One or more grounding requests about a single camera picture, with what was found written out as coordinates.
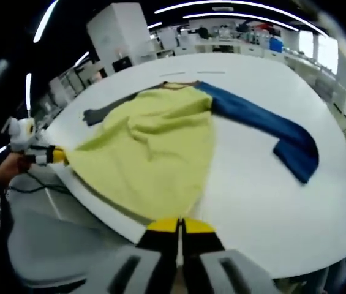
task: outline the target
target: yellow shirt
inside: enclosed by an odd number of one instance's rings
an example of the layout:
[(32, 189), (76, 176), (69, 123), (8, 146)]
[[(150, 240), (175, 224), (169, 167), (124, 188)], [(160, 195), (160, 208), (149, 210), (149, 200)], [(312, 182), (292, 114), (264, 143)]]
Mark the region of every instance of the yellow shirt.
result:
[(102, 197), (148, 219), (186, 216), (214, 152), (212, 97), (167, 84), (115, 108), (95, 137), (66, 152)]

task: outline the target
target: gray sleeve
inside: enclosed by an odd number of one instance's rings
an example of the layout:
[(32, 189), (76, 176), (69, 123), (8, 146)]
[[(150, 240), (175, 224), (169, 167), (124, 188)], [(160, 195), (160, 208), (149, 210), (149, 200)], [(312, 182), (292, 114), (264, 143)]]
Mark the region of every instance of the gray sleeve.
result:
[(100, 109), (96, 109), (96, 110), (88, 109), (83, 113), (84, 115), (83, 120), (87, 123), (87, 126), (89, 127), (95, 124), (101, 123), (105, 119), (106, 115), (108, 115), (113, 109), (115, 109), (116, 107), (119, 107), (121, 104), (125, 102), (134, 100), (134, 98), (136, 98), (138, 93), (147, 91), (147, 90), (159, 89), (161, 86), (163, 86), (163, 84), (159, 84), (159, 85), (150, 87), (148, 89), (144, 89), (142, 91), (133, 93), (124, 98), (118, 99), (117, 101), (114, 101), (113, 103)]

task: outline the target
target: window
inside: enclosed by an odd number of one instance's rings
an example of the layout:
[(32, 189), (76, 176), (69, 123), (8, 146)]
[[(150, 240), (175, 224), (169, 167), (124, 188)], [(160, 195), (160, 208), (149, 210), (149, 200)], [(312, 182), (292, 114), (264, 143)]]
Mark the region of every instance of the window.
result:
[(323, 35), (318, 36), (318, 62), (323, 66), (332, 70), (334, 74), (337, 73), (337, 62), (339, 59), (339, 51), (337, 40), (325, 37)]
[(307, 57), (313, 58), (313, 33), (308, 31), (299, 32), (299, 50)]

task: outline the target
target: white table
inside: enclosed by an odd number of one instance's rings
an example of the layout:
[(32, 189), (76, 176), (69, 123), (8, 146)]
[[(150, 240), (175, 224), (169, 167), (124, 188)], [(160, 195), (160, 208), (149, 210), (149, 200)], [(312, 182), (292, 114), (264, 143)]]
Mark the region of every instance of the white table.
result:
[[(325, 103), (287, 66), (263, 58), (208, 53), (148, 62), (114, 74), (81, 93), (45, 133), (74, 148), (97, 126), (81, 121), (100, 108), (162, 81), (202, 80), (238, 94), (303, 126), (320, 165), (302, 185), (273, 154), (278, 139), (214, 117), (217, 144), (204, 196), (192, 215), (217, 230), (273, 278), (325, 268), (346, 257), (346, 141)], [(145, 228), (93, 194), (70, 167), (53, 166), (70, 191), (102, 222), (137, 242)]]

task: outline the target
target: blue sleeve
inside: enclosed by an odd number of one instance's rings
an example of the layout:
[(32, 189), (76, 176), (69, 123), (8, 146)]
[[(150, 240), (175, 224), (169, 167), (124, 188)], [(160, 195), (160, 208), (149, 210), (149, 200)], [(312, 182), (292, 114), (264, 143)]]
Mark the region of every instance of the blue sleeve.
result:
[(267, 132), (280, 141), (274, 154), (302, 183), (307, 183), (318, 167), (318, 149), (314, 139), (300, 125), (252, 102), (207, 83), (195, 88), (213, 97), (212, 112)]

